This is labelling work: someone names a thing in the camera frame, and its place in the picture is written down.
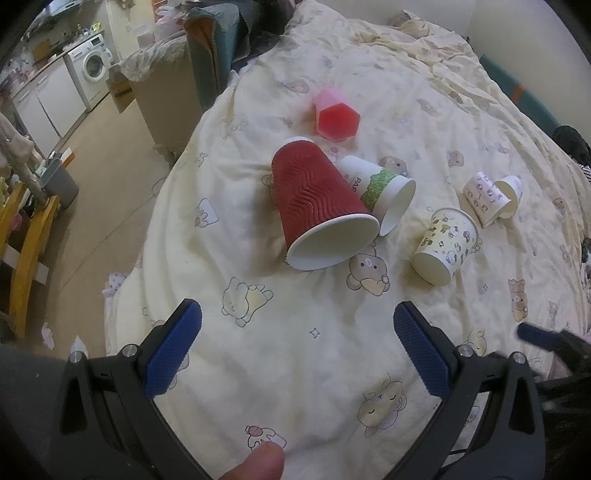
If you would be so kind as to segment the person's thumb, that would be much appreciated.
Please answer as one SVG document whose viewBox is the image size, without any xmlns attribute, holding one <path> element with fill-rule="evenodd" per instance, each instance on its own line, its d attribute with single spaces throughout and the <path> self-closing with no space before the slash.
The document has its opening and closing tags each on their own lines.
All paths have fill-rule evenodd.
<svg viewBox="0 0 591 480">
<path fill-rule="evenodd" d="M 280 480 L 286 455 L 279 445 L 263 442 L 245 461 L 221 476 L 221 480 Z"/>
</svg>

